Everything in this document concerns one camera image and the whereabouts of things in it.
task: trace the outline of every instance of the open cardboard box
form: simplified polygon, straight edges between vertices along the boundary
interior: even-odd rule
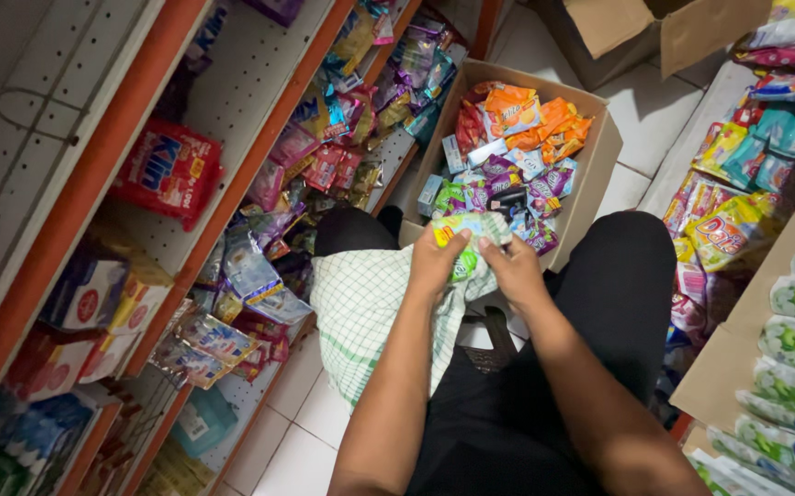
[[[670,403],[700,422],[726,433],[734,432],[734,420],[743,408],[734,398],[738,389],[753,387],[753,368],[759,351],[761,330],[774,312],[770,290],[780,276],[788,276],[795,255],[795,214],[774,243],[756,276],[737,305],[713,333],[679,383]]]
[[[534,88],[542,103],[561,96],[566,101],[574,103],[579,114],[594,118],[584,148],[574,157],[578,162],[578,170],[575,172],[572,193],[560,200],[563,206],[562,212],[553,219],[559,246],[540,259],[542,269],[550,268],[553,271],[558,271],[563,265],[566,265],[569,253],[581,241],[593,222],[605,194],[605,188],[612,178],[612,169],[615,161],[618,160],[621,145],[623,145],[618,127],[606,107],[608,100],[571,86],[478,60],[465,60],[459,68],[456,80],[453,82],[443,110],[440,112],[440,119],[434,129],[431,145],[425,152],[425,157],[419,166],[416,183],[412,189],[413,202],[403,215],[401,245],[417,239],[422,230],[421,226],[426,222],[426,219],[423,219],[418,213],[415,198],[418,198],[422,192],[428,175],[439,175],[443,170],[445,159],[441,143],[444,138],[456,132],[456,121],[459,108],[462,107],[462,96],[473,85],[492,80]]]
[[[594,90],[657,53],[664,78],[689,67],[765,24],[771,0],[531,0],[529,6],[581,84]]]

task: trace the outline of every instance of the hand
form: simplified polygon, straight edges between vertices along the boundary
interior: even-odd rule
[[[407,294],[420,296],[433,304],[443,298],[443,289],[452,274],[456,257],[468,245],[470,230],[462,230],[440,248],[434,239],[431,224],[425,227],[422,236],[413,244],[412,268]]]
[[[521,317],[525,319],[532,309],[542,304],[553,304],[535,250],[516,234],[507,246],[507,254],[502,254],[502,250],[486,237],[480,238],[479,249],[511,308]]]

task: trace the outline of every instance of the white tiled floor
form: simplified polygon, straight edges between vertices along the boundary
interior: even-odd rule
[[[457,0],[439,2],[453,5]],[[457,6],[450,9],[445,11],[447,16],[452,12],[473,17],[467,9]],[[709,57],[666,81],[661,80],[654,59],[595,92],[611,101],[609,109],[624,140],[597,217],[639,205],[716,74],[721,58],[722,55]],[[544,23],[524,6],[510,8],[489,59],[580,87]],[[498,306],[507,314],[508,329],[519,349],[529,337],[523,322],[510,313],[507,301],[498,292],[469,303],[469,314],[482,314],[486,305]],[[218,496],[326,493],[349,416],[344,402],[327,387],[318,339],[317,334],[309,336],[301,350],[291,357],[268,404],[237,453]],[[459,342],[491,348],[482,326],[463,328]]]

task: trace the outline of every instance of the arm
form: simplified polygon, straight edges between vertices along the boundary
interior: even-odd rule
[[[453,260],[469,237],[462,231],[441,249],[429,226],[414,244],[406,294],[345,429],[329,494],[385,496],[406,491],[425,428],[431,316]]]
[[[516,236],[507,255],[490,242],[480,251],[529,327],[572,445],[603,488],[616,496],[709,496],[676,442],[557,309],[535,252]]]

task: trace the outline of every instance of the checkered cloth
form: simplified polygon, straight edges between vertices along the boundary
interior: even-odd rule
[[[311,303],[321,331],[321,359],[329,386],[350,410],[376,367],[410,279],[412,246],[403,250],[362,250],[312,259],[315,286]],[[498,285],[485,267],[479,276],[450,284],[434,310],[431,389],[434,394],[452,359],[465,301],[491,293]]]

